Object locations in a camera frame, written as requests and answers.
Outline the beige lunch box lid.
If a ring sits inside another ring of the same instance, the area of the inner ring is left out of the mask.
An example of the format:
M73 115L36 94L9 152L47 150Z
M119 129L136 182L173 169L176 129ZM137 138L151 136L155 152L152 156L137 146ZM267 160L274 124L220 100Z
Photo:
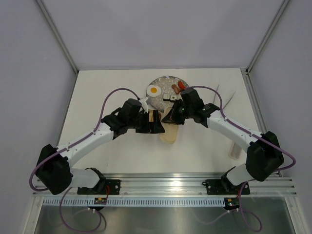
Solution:
M167 144L174 144L177 138L179 126L170 123L161 123L165 132L160 134L160 140Z

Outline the metal tongs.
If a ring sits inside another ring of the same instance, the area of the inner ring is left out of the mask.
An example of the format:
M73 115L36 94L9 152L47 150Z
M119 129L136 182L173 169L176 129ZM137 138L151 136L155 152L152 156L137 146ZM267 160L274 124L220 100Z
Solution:
M218 93L221 95L221 92L219 91L219 88L220 88L220 84L217 85L215 90L218 91ZM225 109L230 104L230 102L234 98L235 94L236 94L236 91L234 91L231 95L226 97L227 99L224 99L222 97L222 107L223 107L223 109ZM214 98L213 98L213 104L216 104L216 98L217 98L217 94L215 93L214 94Z

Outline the beige lunch box base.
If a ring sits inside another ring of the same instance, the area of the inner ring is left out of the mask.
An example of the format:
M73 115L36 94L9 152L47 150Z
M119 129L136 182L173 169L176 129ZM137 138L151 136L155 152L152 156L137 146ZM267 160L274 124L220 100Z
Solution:
M161 121L161 112L159 110L149 110L149 122Z

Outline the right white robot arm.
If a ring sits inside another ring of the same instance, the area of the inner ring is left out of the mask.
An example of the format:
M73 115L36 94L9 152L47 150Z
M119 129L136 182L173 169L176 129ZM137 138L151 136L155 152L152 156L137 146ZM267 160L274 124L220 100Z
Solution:
M183 125L186 119L193 119L226 136L247 154L245 163L231 168L221 177L220 187L225 193L233 193L238 186L249 180L263 182L284 163L274 133L247 130L242 124L224 117L220 108L212 103L194 110L181 100L176 101L162 122Z

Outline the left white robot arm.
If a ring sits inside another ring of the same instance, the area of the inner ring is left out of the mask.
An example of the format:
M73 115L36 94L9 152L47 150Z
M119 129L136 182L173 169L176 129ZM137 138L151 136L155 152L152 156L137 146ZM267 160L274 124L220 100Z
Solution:
M37 178L53 195L69 188L86 190L87 194L105 194L109 191L106 177L94 167L75 169L73 166L97 147L106 144L129 129L140 134L160 134L165 129L157 110L145 112L140 107L117 108L105 116L92 132L62 147L46 145L39 156Z

